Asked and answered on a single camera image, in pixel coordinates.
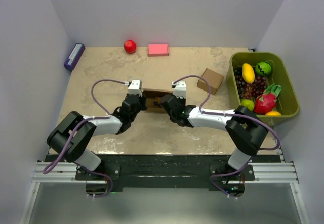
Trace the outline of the large brown cardboard box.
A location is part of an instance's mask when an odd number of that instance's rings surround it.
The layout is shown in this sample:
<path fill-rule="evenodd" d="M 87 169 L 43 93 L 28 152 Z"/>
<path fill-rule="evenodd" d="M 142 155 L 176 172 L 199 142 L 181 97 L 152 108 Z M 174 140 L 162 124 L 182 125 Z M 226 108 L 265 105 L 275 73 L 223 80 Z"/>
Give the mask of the large brown cardboard box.
<path fill-rule="evenodd" d="M 147 108 L 145 112 L 166 114 L 165 109 L 159 102 L 163 96 L 171 93 L 172 91 L 168 90 L 143 89 L 142 95 L 146 98 L 145 107 Z"/>

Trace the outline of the small snack wrapper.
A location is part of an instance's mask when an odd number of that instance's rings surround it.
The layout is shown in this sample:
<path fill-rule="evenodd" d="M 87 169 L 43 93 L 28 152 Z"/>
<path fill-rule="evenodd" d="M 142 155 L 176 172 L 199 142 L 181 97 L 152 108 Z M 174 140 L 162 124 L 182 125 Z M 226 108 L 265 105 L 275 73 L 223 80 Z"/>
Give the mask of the small snack wrapper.
<path fill-rule="evenodd" d="M 153 104 L 154 106 L 160 106 L 160 97 L 155 97 L 155 99 L 153 100 Z"/>

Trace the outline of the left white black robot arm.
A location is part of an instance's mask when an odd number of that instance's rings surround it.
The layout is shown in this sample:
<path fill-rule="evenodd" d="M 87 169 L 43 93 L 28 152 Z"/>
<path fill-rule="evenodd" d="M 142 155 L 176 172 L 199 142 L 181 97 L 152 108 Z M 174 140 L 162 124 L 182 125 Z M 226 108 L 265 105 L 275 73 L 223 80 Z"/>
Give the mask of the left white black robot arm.
<path fill-rule="evenodd" d="M 105 174 L 102 160 L 87 145 L 93 136 L 121 134 L 130 128 L 140 111 L 146 110 L 144 96 L 127 94 L 120 107 L 109 116 L 83 116 L 76 111 L 70 112 L 49 134 L 47 144 L 59 156 L 43 170 L 51 172 L 61 159 L 74 162 L 87 169 L 94 180 Z"/>

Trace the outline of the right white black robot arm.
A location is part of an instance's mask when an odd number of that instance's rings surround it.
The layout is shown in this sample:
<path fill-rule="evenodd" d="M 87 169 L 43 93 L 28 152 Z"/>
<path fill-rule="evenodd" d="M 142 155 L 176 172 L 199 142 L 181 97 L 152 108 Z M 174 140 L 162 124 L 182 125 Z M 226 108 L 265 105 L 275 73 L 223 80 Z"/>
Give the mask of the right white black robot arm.
<path fill-rule="evenodd" d="M 184 99 L 173 94 L 163 96 L 159 104 L 171 122 L 180 127 L 206 127 L 223 130 L 230 135 L 236 148 L 225 166 L 215 173 L 226 174 L 231 180 L 243 175 L 243 166 L 258 153 L 268 134 L 266 127 L 254 121 L 257 116 L 245 106 L 225 112 L 200 109 L 195 105 L 186 105 Z"/>

